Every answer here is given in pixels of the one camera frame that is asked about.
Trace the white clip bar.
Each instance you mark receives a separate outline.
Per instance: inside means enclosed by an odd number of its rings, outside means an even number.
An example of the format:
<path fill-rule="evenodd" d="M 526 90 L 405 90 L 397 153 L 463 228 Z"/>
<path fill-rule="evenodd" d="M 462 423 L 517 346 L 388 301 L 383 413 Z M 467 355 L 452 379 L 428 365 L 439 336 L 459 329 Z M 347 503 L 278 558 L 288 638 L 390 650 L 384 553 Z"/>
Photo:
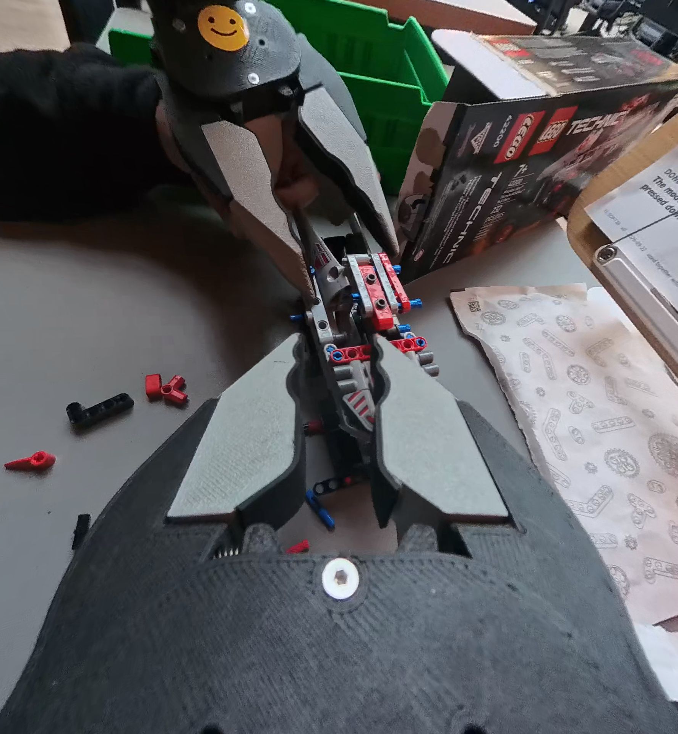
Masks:
<path fill-rule="evenodd" d="M 678 378 L 678 311 L 613 244 L 596 249 L 600 280 Z"/>

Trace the blue brick pin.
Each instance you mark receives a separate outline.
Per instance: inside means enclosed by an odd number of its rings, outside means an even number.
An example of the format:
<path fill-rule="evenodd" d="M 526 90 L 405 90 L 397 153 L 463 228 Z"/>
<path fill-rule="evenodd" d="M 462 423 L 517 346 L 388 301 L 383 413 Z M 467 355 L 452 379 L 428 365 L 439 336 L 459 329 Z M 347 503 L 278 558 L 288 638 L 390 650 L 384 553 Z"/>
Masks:
<path fill-rule="evenodd" d="M 310 508 L 312 513 L 316 516 L 321 524 L 329 531 L 333 531 L 335 528 L 335 522 L 330 513 L 322 505 L 318 499 L 316 493 L 313 490 L 307 490 L 305 493 L 305 501 L 307 506 Z"/>

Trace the white instruction sheet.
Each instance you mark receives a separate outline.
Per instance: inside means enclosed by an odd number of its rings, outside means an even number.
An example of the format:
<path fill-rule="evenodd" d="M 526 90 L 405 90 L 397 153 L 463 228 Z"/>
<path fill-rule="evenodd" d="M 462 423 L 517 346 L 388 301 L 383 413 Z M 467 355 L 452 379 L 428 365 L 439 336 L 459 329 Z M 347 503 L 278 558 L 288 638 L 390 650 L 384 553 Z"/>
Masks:
<path fill-rule="evenodd" d="M 678 312 L 678 145 L 585 211 Z"/>

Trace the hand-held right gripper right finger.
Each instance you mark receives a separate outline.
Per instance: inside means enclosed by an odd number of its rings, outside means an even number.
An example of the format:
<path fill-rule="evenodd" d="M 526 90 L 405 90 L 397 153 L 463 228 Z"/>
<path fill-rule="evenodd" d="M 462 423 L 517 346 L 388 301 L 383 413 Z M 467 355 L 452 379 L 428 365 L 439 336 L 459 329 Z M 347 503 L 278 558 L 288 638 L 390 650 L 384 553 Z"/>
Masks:
<path fill-rule="evenodd" d="M 509 509 L 454 395 L 384 337 L 373 338 L 371 374 L 379 526 L 506 524 Z"/>

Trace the black angled brick beam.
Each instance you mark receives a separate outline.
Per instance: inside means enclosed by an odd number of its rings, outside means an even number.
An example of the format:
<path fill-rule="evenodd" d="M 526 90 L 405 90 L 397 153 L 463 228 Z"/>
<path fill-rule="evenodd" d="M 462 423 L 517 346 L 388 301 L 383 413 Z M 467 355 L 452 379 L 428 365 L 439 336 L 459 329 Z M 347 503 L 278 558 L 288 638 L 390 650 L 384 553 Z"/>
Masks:
<path fill-rule="evenodd" d="M 134 407 L 134 400 L 127 393 L 117 395 L 86 408 L 78 402 L 69 403 L 65 409 L 70 426 L 84 431 L 116 417 Z"/>

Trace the brown instruction board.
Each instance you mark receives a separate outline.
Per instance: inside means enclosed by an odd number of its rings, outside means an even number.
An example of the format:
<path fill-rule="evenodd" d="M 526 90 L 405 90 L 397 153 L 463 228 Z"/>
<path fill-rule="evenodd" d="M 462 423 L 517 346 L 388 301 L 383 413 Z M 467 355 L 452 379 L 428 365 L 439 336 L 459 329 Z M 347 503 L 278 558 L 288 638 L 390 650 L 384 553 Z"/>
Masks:
<path fill-rule="evenodd" d="M 655 132 L 647 134 L 624 155 L 620 156 L 618 160 L 608 166 L 584 188 L 574 203 L 568 216 L 566 236 L 574 252 L 599 280 L 600 276 L 592 264 L 594 253 L 597 248 L 610 244 L 610 242 L 601 230 L 592 223 L 586 214 L 585 208 L 603 195 L 612 192 L 635 174 L 643 171 L 676 145 L 678 145 L 678 114 L 662 124 Z M 611 293 L 601 280 L 600 282 L 617 302 L 616 295 Z"/>

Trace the grey red brick vehicle model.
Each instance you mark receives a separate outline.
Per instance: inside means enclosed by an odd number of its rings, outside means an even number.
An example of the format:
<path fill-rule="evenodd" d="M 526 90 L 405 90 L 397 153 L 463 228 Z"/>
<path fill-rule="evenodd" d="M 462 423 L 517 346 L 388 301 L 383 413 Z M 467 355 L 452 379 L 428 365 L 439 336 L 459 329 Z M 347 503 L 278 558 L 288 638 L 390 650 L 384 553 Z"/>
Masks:
<path fill-rule="evenodd" d="M 316 497 L 351 487 L 368 474 L 368 450 L 376 402 L 371 375 L 371 341 L 386 338 L 429 376 L 439 368 L 427 341 L 403 323 L 408 312 L 422 306 L 409 299 L 389 256 L 372 252 L 359 219 L 350 219 L 351 233 L 323 238 L 303 210 L 294 222 L 304 250 L 314 296 L 302 317 L 313 350 L 313 375 L 324 388 L 316 420 L 306 435 L 324 435 L 334 476 L 317 482 Z"/>

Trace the black cardboard set box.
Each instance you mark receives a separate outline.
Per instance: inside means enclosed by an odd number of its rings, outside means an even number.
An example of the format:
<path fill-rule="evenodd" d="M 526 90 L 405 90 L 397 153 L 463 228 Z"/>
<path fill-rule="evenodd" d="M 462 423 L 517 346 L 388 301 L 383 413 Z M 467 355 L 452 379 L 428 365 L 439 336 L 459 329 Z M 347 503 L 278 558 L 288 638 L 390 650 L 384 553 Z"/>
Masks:
<path fill-rule="evenodd" d="M 678 63 L 638 40 L 448 29 L 431 39 L 454 68 L 397 201 L 404 284 L 567 216 L 678 106 Z"/>

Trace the printed white paper bag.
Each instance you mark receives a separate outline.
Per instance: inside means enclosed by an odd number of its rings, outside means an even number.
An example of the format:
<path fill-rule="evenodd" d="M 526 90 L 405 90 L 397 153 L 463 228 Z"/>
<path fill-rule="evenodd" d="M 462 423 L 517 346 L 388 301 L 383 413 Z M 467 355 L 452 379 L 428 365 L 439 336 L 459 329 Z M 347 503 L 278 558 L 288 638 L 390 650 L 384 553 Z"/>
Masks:
<path fill-rule="evenodd" d="M 678 617 L 678 385 L 664 362 L 601 287 L 475 287 L 451 306 L 631 617 Z"/>

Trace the person's left hand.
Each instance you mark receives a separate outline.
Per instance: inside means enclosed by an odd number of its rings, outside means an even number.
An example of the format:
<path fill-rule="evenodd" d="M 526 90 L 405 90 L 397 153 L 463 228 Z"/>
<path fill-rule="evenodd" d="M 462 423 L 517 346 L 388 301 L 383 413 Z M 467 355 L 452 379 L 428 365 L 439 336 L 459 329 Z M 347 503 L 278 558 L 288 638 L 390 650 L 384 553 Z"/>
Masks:
<path fill-rule="evenodd" d="M 309 206 L 319 194 L 318 180 L 295 140 L 296 121 L 266 115 L 246 123 L 258 140 L 279 202 L 290 212 Z"/>

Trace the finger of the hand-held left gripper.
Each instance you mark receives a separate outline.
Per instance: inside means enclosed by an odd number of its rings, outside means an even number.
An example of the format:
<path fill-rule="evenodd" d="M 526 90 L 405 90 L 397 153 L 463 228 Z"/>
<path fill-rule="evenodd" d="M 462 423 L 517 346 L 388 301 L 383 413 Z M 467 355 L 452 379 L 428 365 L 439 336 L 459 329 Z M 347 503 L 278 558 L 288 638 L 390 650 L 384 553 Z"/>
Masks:
<path fill-rule="evenodd" d="M 291 285 L 313 297 L 301 244 L 274 190 L 285 158 L 282 120 L 256 119 L 247 126 L 221 120 L 200 129 L 229 190 L 231 221 Z"/>
<path fill-rule="evenodd" d="M 345 203 L 389 256 L 399 243 L 369 146 L 324 87 L 305 93 L 298 142 L 314 166 L 339 188 Z"/>

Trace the grey table with wooden edge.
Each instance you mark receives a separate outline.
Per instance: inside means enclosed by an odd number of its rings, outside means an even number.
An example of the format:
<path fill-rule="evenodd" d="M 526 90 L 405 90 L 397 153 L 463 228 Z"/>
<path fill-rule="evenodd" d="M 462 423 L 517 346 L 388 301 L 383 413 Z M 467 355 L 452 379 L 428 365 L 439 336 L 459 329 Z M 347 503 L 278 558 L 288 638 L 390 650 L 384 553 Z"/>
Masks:
<path fill-rule="evenodd" d="M 358 1 L 383 10 L 394 21 L 410 17 L 427 29 L 485 35 L 532 35 L 537 23 L 506 1 Z"/>

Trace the green plastic bin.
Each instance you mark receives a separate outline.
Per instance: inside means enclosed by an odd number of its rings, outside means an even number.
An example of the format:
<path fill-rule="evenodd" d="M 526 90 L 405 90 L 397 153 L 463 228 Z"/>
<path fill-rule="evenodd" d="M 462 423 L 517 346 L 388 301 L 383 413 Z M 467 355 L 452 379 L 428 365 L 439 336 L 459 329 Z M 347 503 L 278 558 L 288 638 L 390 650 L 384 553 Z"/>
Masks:
<path fill-rule="evenodd" d="M 360 115 L 381 187 L 397 195 L 420 126 L 448 84 L 421 25 L 413 17 L 402 26 L 390 23 L 385 11 L 354 2 L 268 3 L 281 11 L 344 79 Z M 151 36 L 142 45 L 148 48 L 148 65 L 158 81 L 152 14 L 149 23 Z M 167 108 L 164 97 L 162 106 Z"/>

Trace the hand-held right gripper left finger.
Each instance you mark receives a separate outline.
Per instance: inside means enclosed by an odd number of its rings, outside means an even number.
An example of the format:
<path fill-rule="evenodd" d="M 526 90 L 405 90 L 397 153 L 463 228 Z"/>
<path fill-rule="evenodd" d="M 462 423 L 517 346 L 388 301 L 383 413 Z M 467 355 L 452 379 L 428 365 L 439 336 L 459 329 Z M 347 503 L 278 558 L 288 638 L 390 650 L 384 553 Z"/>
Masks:
<path fill-rule="evenodd" d="M 170 523 L 278 530 L 298 512 L 306 475 L 298 400 L 304 342 L 288 336 L 217 399 L 167 511 Z"/>

